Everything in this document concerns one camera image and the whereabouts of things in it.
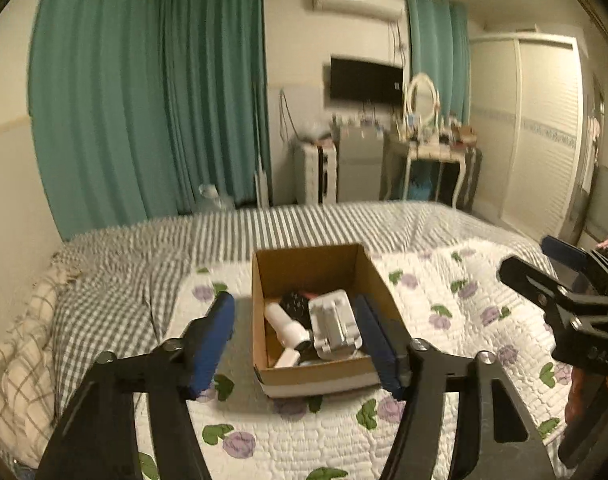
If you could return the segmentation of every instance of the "metal bolt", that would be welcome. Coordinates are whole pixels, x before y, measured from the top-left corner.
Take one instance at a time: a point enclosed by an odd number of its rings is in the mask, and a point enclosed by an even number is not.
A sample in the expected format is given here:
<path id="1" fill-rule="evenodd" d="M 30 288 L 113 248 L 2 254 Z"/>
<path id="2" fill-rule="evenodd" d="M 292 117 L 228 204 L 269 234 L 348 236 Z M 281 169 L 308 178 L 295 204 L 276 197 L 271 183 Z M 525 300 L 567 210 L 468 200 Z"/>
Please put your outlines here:
<path id="1" fill-rule="evenodd" d="M 99 365 L 105 365 L 108 363 L 112 363 L 116 359 L 117 356 L 113 352 L 104 350 L 103 352 L 100 352 L 100 354 L 95 358 L 95 362 Z"/>
<path id="2" fill-rule="evenodd" d="M 426 352 L 429 349 L 429 345 L 423 339 L 412 339 L 411 346 L 418 352 Z"/>
<path id="3" fill-rule="evenodd" d="M 176 350 L 181 350 L 182 349 L 182 340 L 178 339 L 177 337 L 174 337 L 172 339 L 167 339 L 166 341 L 164 341 L 164 344 L 162 345 L 162 347 L 167 352 L 175 352 Z"/>
<path id="4" fill-rule="evenodd" d="M 571 319 L 571 326 L 575 328 L 575 330 L 580 330 L 582 328 L 582 322 L 577 316 L 574 316 L 573 319 Z"/>
<path id="5" fill-rule="evenodd" d="M 493 352 L 489 352 L 488 350 L 482 350 L 478 353 L 478 358 L 484 364 L 491 365 L 495 362 L 495 354 Z"/>

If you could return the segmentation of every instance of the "air conditioner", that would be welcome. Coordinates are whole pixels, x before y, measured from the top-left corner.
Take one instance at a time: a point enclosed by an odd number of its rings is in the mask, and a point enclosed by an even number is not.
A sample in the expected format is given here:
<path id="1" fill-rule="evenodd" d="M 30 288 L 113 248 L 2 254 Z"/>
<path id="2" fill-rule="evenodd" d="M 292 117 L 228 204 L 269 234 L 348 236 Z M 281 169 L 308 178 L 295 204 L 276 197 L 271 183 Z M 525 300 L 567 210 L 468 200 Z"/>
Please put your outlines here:
<path id="1" fill-rule="evenodd" d="M 313 8 L 396 22 L 404 15 L 404 0 L 313 0 Z"/>

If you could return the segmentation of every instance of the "striped blanket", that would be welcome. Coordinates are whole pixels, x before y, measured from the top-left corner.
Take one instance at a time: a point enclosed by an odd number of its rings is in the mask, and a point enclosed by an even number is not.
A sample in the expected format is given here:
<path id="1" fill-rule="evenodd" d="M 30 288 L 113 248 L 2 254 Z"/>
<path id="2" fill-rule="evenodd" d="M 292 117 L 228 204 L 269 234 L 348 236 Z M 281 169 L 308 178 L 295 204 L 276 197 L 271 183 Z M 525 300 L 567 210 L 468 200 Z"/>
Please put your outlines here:
<path id="1" fill-rule="evenodd" d="M 359 242 L 371 254 L 410 253 L 480 238 L 552 272 L 530 240 L 433 203 L 247 209 L 79 235 L 53 261 L 59 268 L 79 269 L 81 276 L 58 290 L 52 326 L 45 327 L 52 333 L 44 348 L 52 346 L 55 398 L 44 412 L 56 418 L 62 413 L 101 351 L 126 357 L 157 346 L 168 330 L 180 282 L 196 266 L 245 262 L 266 248 Z M 26 452 L 12 449 L 29 465 L 39 460 L 49 428 L 33 433 L 38 438 Z"/>

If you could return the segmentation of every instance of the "cardboard box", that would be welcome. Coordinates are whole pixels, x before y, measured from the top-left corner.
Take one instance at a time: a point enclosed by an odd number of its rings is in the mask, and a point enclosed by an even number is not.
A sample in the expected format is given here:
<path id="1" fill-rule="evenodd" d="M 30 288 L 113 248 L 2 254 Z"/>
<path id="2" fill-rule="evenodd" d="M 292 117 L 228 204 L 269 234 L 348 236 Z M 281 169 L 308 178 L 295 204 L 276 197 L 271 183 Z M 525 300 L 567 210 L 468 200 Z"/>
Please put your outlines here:
<path id="1" fill-rule="evenodd" d="M 292 291 L 326 294 L 343 288 L 350 300 L 369 294 L 385 316 L 401 321 L 395 301 L 361 245 L 257 251 L 253 256 L 253 362 L 264 393 L 301 397 L 379 384 L 369 357 L 273 368 L 282 353 L 264 306 Z"/>

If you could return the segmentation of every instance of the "sliding door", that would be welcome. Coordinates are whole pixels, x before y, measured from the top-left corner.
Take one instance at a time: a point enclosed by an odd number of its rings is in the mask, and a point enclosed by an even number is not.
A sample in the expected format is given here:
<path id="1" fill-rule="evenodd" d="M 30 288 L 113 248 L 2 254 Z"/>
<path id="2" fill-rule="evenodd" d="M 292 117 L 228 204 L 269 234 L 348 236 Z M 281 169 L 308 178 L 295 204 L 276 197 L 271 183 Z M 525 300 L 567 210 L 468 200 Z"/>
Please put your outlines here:
<path id="1" fill-rule="evenodd" d="M 567 43 L 520 40 L 518 62 L 520 123 L 501 219 L 539 241 L 559 235 L 574 187 L 581 72 L 577 47 Z"/>
<path id="2" fill-rule="evenodd" d="M 516 136 L 519 95 L 515 40 L 470 46 L 470 124 L 482 151 L 473 211 L 495 224 L 500 219 Z"/>

